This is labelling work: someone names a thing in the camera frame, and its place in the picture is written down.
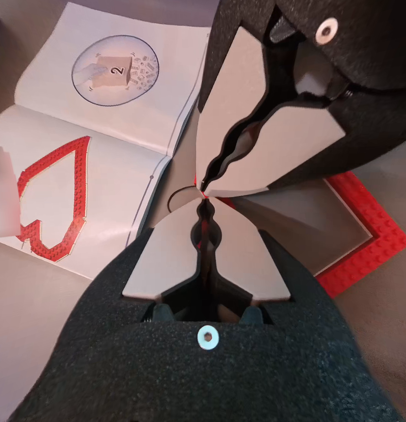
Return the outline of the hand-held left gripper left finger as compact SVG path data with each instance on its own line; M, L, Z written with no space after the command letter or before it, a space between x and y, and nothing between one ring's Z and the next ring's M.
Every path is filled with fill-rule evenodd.
M202 198L173 211L156 224L123 291L128 298L156 300L195 275L198 251L192 229Z

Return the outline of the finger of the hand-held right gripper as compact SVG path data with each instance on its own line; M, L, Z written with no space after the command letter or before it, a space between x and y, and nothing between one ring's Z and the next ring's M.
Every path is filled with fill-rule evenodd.
M203 111L196 136L196 182L203 189L210 163L228 132L247 119L266 91L262 44L239 27Z
M209 182L204 194L232 198L264 192L345 134L326 108L280 108L262 126L251 151Z

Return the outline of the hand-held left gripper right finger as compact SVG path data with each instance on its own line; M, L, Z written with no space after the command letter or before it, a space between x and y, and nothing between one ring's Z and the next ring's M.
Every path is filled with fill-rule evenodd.
M210 198L221 239L215 248L218 274L253 301L290 299L287 288L256 226L217 198Z

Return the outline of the instruction booklet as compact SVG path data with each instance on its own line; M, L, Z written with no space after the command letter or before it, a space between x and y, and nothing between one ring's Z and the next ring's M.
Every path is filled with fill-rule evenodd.
M67 3L0 113L0 243L93 279L142 229L210 28Z

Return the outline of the red brick heart frame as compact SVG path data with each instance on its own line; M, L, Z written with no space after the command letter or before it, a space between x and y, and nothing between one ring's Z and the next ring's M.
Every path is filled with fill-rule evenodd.
M352 172L321 181L340 200L356 222L371 235L367 241L315 275L327 294L335 298L406 248L406 234ZM220 243L221 232L212 217L209 217L209 220L210 224L213 224L214 233L219 235L218 241L215 241L216 248ZM229 286L234 291L240 290L249 294L222 278L216 269L215 252L211 257L218 289Z

